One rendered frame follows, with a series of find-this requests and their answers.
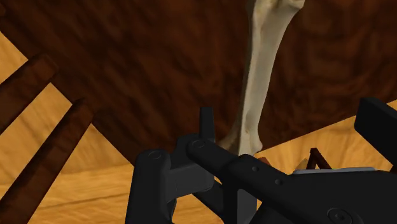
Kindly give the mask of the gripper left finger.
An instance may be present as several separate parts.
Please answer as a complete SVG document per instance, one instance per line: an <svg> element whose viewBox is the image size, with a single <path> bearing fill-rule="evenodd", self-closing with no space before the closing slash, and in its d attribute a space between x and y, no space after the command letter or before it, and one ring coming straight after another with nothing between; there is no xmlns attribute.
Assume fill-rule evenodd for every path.
<svg viewBox="0 0 397 224"><path fill-rule="evenodd" d="M224 165L236 157L215 143L210 107L200 109L199 132L179 137L172 153L154 149L136 159L125 224L174 224L177 200L192 194L224 224L289 224L289 220L221 180Z"/></svg>

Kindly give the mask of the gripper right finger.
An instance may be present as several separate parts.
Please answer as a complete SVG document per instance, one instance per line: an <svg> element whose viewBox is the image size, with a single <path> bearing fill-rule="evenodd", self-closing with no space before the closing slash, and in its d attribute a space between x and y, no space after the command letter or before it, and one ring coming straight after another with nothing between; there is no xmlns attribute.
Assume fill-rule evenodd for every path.
<svg viewBox="0 0 397 224"><path fill-rule="evenodd" d="M262 204L251 224L397 224L397 110L362 98L355 130L393 166L303 170L286 175L250 167Z"/></svg>

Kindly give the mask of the dark brown wooden table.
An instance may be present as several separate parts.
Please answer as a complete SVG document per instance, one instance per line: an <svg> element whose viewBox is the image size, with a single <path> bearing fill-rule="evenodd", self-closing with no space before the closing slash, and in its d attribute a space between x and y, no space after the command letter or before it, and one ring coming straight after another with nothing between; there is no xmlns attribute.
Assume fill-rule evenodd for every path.
<svg viewBox="0 0 397 224"><path fill-rule="evenodd" d="M129 160L171 151L214 109L236 117L253 0L0 0L0 31L58 67L53 85L83 98ZM258 128L264 148L344 120L362 97L397 99L397 0L305 0L275 59Z"/></svg>

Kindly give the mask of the cream long bone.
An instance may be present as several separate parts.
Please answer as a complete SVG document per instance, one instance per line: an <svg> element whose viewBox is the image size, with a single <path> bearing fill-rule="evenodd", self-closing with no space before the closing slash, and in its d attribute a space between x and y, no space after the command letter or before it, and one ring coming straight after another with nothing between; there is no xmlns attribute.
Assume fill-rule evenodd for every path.
<svg viewBox="0 0 397 224"><path fill-rule="evenodd" d="M249 41L239 109L231 131L218 144L235 155L262 149L258 126L275 57L292 18L305 0L248 0Z"/></svg>

